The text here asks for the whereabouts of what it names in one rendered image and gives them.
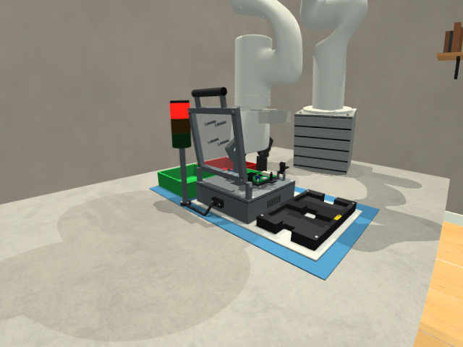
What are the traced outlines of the green circuit board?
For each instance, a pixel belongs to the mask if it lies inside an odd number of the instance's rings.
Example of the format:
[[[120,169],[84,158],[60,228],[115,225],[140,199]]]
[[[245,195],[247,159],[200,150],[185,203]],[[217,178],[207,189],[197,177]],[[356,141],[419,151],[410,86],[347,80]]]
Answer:
[[[251,174],[252,177],[253,177],[252,181],[254,181],[256,183],[260,183],[262,181],[270,179],[270,173],[271,172],[267,172],[267,171],[261,171],[261,172],[254,171],[254,170],[251,170],[251,169],[247,168],[247,177]],[[259,181],[257,181],[258,179],[259,179]]]

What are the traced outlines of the green open bin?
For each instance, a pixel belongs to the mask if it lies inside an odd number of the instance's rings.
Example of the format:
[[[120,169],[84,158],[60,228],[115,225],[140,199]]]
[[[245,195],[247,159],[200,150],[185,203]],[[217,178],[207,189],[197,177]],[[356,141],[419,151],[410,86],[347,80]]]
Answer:
[[[186,166],[188,199],[196,197],[197,167],[197,164],[191,164]],[[202,173],[203,179],[207,179],[212,176],[217,176],[215,174],[208,173],[205,171],[202,171]],[[180,167],[165,171],[159,171],[158,185],[182,197],[182,181]]]

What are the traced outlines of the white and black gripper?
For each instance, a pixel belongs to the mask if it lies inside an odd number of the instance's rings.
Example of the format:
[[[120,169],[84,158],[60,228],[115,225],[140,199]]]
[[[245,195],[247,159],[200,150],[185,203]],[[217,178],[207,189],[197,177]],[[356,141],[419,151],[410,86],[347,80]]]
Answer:
[[[256,170],[267,171],[267,160],[273,144],[273,139],[270,137],[270,125],[258,123],[258,111],[241,108],[240,113],[245,156],[248,153],[257,152],[259,156],[256,160]]]

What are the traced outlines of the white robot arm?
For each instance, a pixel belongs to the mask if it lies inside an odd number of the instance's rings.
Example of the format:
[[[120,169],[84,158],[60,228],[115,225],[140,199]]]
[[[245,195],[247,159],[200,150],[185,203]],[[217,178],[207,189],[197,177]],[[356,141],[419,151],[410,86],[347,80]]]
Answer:
[[[276,50],[265,35],[235,40],[234,105],[259,111],[258,123],[291,122],[291,111],[266,109],[271,87],[293,85],[302,74],[302,36],[292,13],[277,0],[230,0],[237,14],[262,17],[276,36]],[[336,28],[313,51],[313,105],[304,112],[346,114],[344,106],[347,46],[368,10],[368,0],[301,0],[300,19],[309,30]],[[267,96],[269,95],[269,96]]]

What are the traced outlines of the red bin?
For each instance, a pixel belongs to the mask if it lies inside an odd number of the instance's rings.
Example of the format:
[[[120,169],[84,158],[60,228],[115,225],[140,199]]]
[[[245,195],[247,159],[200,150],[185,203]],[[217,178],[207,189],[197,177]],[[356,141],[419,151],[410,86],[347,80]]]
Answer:
[[[246,161],[246,166],[249,169],[256,170],[256,163],[251,163]]]

